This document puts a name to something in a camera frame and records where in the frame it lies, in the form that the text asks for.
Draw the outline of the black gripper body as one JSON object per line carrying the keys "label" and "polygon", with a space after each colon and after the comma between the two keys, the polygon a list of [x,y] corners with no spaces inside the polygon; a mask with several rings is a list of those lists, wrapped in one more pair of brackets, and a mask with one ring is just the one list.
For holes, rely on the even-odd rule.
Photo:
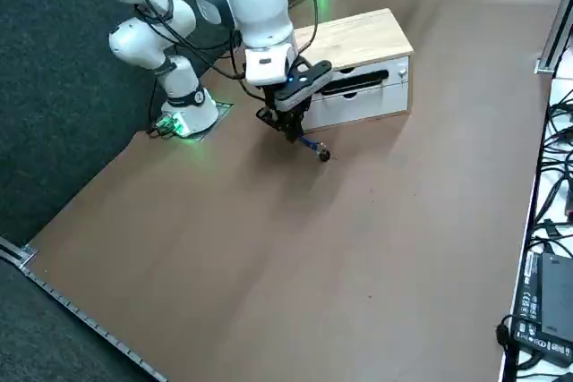
{"label": "black gripper body", "polygon": [[263,87],[265,105],[279,112],[290,111],[330,83],[332,77],[331,61],[310,65],[304,59],[297,60],[285,82]]}

